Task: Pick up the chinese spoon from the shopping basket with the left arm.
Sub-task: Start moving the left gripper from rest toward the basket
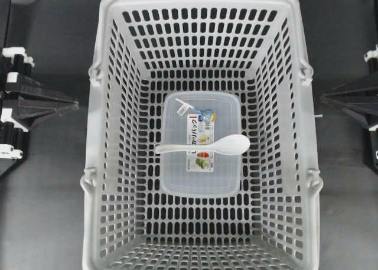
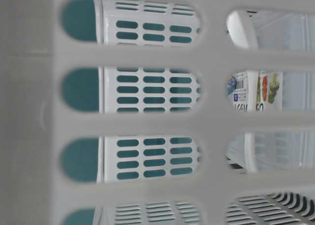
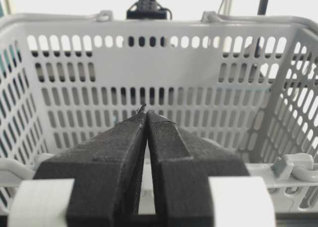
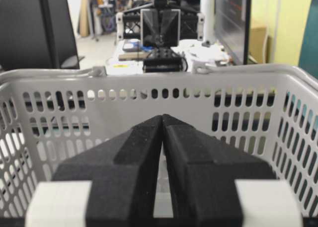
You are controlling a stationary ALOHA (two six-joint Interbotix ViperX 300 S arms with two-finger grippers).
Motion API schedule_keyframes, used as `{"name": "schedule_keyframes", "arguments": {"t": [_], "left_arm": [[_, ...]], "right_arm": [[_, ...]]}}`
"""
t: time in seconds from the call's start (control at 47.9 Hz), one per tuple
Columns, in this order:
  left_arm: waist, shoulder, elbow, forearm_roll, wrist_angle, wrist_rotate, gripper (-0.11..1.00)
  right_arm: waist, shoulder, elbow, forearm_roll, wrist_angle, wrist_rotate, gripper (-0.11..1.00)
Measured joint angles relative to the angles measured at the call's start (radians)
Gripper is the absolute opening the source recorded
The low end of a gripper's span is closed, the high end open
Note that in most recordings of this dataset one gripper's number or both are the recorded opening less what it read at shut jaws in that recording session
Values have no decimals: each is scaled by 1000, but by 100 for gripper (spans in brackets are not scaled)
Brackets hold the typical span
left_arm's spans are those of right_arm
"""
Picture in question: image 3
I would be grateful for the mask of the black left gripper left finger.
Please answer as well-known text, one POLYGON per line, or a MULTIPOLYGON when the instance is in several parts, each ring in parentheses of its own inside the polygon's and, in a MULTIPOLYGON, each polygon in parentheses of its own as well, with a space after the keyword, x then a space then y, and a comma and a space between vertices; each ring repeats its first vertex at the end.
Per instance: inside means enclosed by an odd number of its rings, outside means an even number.
POLYGON ((140 112, 110 130, 43 161, 23 181, 9 227, 112 227, 135 214, 140 199, 147 116, 140 112))

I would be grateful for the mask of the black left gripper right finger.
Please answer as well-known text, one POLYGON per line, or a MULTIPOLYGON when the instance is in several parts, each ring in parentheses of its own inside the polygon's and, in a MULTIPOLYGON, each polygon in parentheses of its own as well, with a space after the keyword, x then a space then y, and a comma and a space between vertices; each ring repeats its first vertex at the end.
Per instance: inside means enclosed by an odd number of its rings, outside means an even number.
POLYGON ((154 202, 167 227, 273 227, 261 177, 234 153, 154 112, 147 114, 154 202))

